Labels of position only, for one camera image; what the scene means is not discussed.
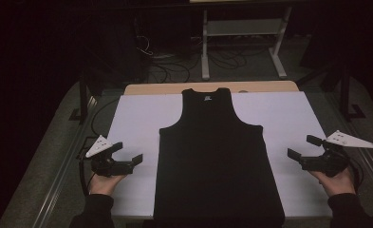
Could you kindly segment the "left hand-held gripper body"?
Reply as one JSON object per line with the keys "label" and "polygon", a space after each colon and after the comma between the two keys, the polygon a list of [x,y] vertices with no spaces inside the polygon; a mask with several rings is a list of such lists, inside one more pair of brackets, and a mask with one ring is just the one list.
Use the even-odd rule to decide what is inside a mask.
{"label": "left hand-held gripper body", "polygon": [[111,177],[133,173],[134,165],[131,161],[115,161],[114,153],[110,151],[113,145],[107,138],[100,135],[85,153],[85,157],[91,160],[91,170],[99,176]]}

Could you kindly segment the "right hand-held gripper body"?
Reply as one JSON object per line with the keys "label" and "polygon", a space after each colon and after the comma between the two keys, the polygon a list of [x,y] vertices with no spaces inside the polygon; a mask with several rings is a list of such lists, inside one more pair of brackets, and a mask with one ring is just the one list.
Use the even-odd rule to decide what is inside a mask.
{"label": "right hand-held gripper body", "polygon": [[344,151],[345,147],[372,148],[373,142],[368,142],[360,138],[336,130],[323,140],[321,145],[325,152],[318,157],[303,157],[299,161],[303,170],[318,171],[328,177],[334,177],[344,171],[350,158]]}

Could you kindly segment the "black tank top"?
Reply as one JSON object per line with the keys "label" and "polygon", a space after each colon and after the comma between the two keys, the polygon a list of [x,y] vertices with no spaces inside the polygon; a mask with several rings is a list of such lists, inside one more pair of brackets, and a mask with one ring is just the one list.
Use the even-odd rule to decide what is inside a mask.
{"label": "black tank top", "polygon": [[179,120],[159,131],[158,228],[281,228],[285,213],[263,139],[231,91],[182,92]]}

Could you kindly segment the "person's left hand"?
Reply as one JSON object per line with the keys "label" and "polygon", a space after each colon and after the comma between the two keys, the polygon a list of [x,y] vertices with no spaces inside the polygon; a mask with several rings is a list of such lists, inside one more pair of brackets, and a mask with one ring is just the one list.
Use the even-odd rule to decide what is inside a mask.
{"label": "person's left hand", "polygon": [[99,195],[107,195],[111,196],[114,192],[116,186],[120,181],[124,179],[124,176],[112,176],[112,177],[105,177],[94,175],[91,178],[89,184],[89,193],[91,195],[99,194]]}

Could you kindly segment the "person's right hand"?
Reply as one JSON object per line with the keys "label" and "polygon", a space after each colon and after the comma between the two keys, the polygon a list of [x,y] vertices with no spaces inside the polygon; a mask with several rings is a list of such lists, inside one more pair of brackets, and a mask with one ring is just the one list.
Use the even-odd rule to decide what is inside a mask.
{"label": "person's right hand", "polygon": [[329,197],[340,194],[356,194],[353,179],[347,168],[332,178],[318,171],[309,171],[309,174],[318,180]]}

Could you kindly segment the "white board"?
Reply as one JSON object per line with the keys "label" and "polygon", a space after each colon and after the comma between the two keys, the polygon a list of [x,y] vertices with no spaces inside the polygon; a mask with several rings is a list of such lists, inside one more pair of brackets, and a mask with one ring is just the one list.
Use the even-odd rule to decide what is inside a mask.
{"label": "white board", "polygon": [[[271,170],[288,219],[329,217],[327,195],[318,181],[287,156],[293,149],[305,156],[324,153],[307,142],[308,135],[325,133],[303,92],[234,93],[233,107],[241,121],[264,127]],[[142,154],[143,162],[114,192],[115,216],[150,219],[154,212],[159,157],[159,130],[179,120],[182,96],[124,95],[120,98],[108,140],[122,142],[113,158],[128,161]]]}

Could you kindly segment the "black metal stand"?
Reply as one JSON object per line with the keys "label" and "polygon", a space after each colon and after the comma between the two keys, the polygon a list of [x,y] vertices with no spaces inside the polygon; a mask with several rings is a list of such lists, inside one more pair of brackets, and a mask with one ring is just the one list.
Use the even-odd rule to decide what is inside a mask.
{"label": "black metal stand", "polygon": [[95,94],[95,84],[89,72],[81,72],[78,87],[80,99],[79,106],[72,110],[69,120],[78,121],[79,124],[83,124],[88,116],[91,98]]}
{"label": "black metal stand", "polygon": [[363,119],[363,111],[357,104],[349,102],[350,75],[346,64],[341,64],[341,82],[340,82],[340,111],[347,122],[352,119]]}

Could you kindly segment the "metal floor rail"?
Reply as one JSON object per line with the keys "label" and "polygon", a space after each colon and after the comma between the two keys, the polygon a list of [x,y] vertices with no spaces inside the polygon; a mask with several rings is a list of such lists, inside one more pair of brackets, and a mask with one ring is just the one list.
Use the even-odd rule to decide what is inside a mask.
{"label": "metal floor rail", "polygon": [[[92,112],[97,105],[97,101],[92,96],[89,111]],[[79,124],[78,121],[71,121],[70,122],[77,122],[76,125],[76,132],[74,136],[71,138],[70,146],[65,152],[65,156],[63,161],[61,162],[60,168],[56,171],[56,176],[51,184],[47,196],[42,204],[42,207],[33,223],[31,228],[46,228],[48,220],[51,216],[51,213],[56,205],[56,202],[62,192],[62,189],[65,184],[65,180],[67,179],[68,169],[71,167],[71,163],[75,160],[77,154],[81,151],[81,138],[84,136],[84,132],[86,130],[86,126],[89,124],[89,118],[87,116],[85,122],[83,124]]]}
{"label": "metal floor rail", "polygon": [[[364,120],[365,115],[357,104],[351,104],[346,98],[337,98],[333,93],[326,94],[326,100],[331,105],[338,122],[343,126],[343,131],[358,138],[364,134],[355,126],[355,120]],[[361,161],[365,174],[373,182],[373,156],[370,148],[357,148],[355,154]]]}

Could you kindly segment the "white metal desk frame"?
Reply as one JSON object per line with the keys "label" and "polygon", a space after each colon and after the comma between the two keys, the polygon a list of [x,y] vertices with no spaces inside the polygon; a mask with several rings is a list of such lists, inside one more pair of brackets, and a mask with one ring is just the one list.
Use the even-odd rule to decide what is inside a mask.
{"label": "white metal desk frame", "polygon": [[210,37],[222,36],[245,36],[245,35],[274,35],[275,41],[268,48],[272,63],[275,67],[278,76],[281,79],[287,77],[287,73],[278,56],[282,45],[284,35],[289,23],[289,17],[292,11],[292,6],[283,7],[282,17],[258,19],[215,19],[209,18],[209,11],[203,11],[202,22],[202,52],[201,52],[201,70],[202,79],[207,81],[210,79],[209,55],[208,55],[208,39]]}

